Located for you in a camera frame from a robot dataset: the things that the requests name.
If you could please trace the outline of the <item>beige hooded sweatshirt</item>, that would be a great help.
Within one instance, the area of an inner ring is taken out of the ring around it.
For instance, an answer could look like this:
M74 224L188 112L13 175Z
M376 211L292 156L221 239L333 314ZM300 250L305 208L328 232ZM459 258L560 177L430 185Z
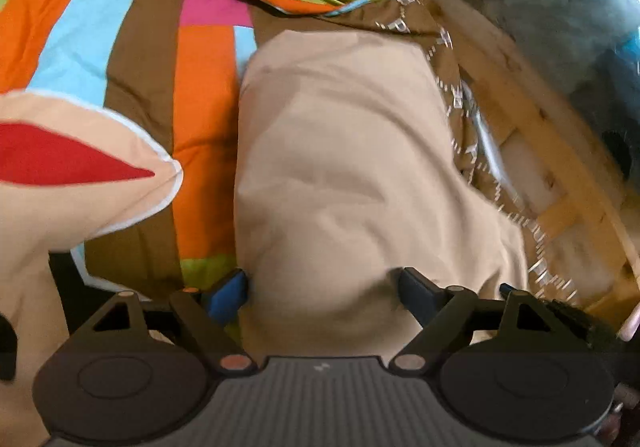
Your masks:
M465 181L451 141L414 44L285 31L257 51L234 194L250 355L392 358L420 330L398 267L487 299L526 286L521 230Z

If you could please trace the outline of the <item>bagged clothes pile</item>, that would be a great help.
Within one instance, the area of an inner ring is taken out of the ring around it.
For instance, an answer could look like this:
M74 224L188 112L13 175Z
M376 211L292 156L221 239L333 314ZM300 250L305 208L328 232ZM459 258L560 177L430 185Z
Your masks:
M482 0L600 138L627 181L639 181L639 0Z

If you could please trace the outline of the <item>silver patterned satin sheet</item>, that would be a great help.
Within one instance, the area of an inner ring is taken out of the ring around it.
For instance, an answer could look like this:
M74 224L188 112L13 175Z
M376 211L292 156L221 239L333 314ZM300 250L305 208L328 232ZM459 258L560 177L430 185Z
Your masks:
M502 158L498 145L494 137L492 137L489 126L483 115L480 113L480 107L477 105L474 94L470 85L465 81L460 83L464 107L469 110L469 117L473 122L478 141L480 144L480 152L484 156L487 172L494 178L499 186L498 190L503 187L509 187L509 178L503 167Z

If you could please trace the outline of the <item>beige cushion with red shape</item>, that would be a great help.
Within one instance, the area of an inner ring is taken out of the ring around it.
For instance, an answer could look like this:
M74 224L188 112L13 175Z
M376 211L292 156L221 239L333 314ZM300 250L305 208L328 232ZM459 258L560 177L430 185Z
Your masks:
M2 95L1 315L17 335L15 377L1 386L2 445L48 436L32 383L68 338L50 253L164 210L182 179L180 163L113 110L47 91Z

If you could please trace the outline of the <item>colourful striped brown duvet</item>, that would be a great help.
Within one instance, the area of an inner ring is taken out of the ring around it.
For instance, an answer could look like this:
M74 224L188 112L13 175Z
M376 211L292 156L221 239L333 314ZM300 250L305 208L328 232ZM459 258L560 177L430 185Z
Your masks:
M67 250L84 274L161 297L231 267L242 84L252 57L285 31L361 31L418 46L444 102L454 166L521 230L526 287L577 302L574 283L550 274L536 220L487 172L431 0L1 0L1 97L47 91L113 110L182 167L167 208Z

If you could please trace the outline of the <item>wooden bed frame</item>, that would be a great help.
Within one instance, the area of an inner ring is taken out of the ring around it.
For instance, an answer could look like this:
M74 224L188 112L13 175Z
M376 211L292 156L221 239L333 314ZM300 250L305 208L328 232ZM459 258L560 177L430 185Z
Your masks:
M612 160L509 36L462 0L434 2L506 170L547 236L553 273L575 282L588 313L618 325L639 303L639 253L620 217Z

